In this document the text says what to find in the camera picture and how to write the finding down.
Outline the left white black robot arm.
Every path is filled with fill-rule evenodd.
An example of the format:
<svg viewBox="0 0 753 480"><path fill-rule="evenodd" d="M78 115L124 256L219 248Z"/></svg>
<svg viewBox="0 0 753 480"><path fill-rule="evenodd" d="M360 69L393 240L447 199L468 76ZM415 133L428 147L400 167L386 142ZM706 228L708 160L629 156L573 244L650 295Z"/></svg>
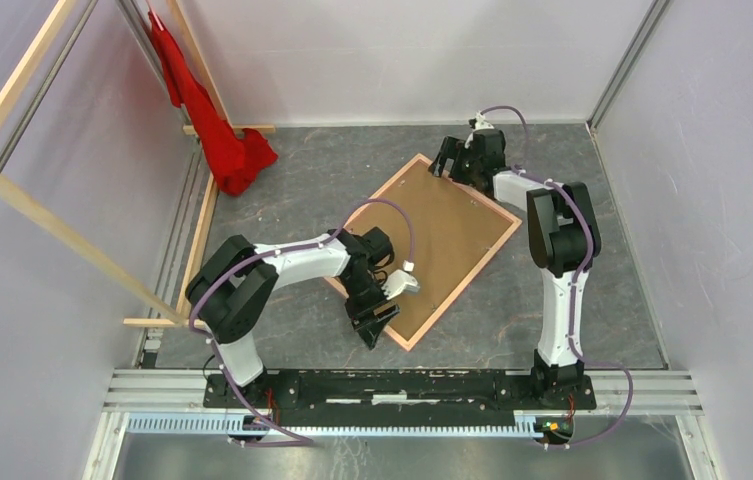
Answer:
<svg viewBox="0 0 753 480"><path fill-rule="evenodd" d="M184 289L191 320L205 333L228 374L230 397L242 407L266 394L265 366L253 330L277 290L319 278L334 278L346 293L345 311L353 330L374 348L399 313L394 294L378 279L380 263L394 257L386 233L374 227L363 235L344 228L310 240L266 245L242 235L229 237Z"/></svg>

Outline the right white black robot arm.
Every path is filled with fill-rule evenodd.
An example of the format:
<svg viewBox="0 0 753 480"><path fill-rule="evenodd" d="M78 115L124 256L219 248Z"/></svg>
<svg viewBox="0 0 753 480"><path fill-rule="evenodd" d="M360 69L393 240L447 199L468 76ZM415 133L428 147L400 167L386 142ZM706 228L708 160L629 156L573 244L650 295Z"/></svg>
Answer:
<svg viewBox="0 0 753 480"><path fill-rule="evenodd" d="M493 127L475 130L466 139L447 136L429 171L524 212L530 255L544 293L529 392L537 405L554 408L584 383L582 300L601 238L584 183L559 183L507 166L505 147L504 133Z"/></svg>

